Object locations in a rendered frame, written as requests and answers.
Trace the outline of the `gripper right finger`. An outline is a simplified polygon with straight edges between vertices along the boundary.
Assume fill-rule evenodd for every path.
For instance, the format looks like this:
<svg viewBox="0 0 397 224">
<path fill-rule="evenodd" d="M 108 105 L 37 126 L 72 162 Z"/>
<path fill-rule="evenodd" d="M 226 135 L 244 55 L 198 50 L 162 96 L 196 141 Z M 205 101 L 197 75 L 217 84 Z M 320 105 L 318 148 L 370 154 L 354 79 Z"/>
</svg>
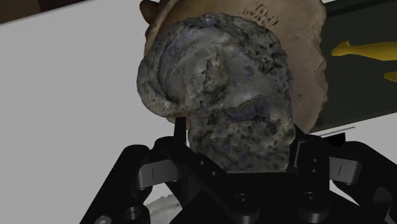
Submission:
<svg viewBox="0 0 397 224">
<path fill-rule="evenodd" d="M 289 168 L 302 180 L 299 215 L 318 224 L 397 224 L 397 164 L 345 133 L 296 129 Z"/>
</svg>

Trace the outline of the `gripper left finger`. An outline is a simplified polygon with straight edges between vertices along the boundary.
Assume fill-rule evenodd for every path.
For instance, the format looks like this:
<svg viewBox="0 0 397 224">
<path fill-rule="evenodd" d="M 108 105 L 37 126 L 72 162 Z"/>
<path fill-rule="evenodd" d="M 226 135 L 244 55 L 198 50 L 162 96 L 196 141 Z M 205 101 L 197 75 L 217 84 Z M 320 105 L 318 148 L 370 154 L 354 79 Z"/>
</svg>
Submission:
<svg viewBox="0 0 397 224">
<path fill-rule="evenodd" d="M 80 224 L 155 224 L 144 201 L 153 186 L 165 183 L 182 210 L 169 224 L 227 224 L 227 215 L 210 195 L 210 161 L 186 146 L 186 119 L 178 117 L 174 134 L 145 145 L 126 147 Z"/>
</svg>

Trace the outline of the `grey mottled stone-like figure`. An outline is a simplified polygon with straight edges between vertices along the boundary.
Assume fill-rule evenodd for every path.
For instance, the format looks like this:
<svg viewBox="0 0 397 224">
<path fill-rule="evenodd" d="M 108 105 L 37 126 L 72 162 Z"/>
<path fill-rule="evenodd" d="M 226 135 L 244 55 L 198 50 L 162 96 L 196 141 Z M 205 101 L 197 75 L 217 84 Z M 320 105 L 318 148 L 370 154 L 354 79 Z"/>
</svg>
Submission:
<svg viewBox="0 0 397 224">
<path fill-rule="evenodd" d="M 190 148 L 226 171 L 281 171 L 295 139 L 292 76 L 275 34 L 223 13 L 172 24 L 144 56 L 148 110 L 186 115 Z"/>
</svg>

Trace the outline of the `dark green book yellow shapes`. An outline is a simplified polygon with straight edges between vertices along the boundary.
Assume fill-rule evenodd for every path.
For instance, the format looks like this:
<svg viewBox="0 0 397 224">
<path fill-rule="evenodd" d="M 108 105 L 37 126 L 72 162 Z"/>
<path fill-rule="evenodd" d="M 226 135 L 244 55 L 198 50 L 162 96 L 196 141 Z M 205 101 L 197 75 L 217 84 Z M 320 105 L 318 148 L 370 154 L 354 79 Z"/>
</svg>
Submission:
<svg viewBox="0 0 397 224">
<path fill-rule="evenodd" d="M 397 112 L 397 83 L 383 77 L 397 71 L 397 61 L 331 56 L 331 50 L 344 41 L 353 46 L 397 41 L 397 0 L 334 0 L 325 6 L 321 48 L 328 100 L 312 131 Z"/>
</svg>

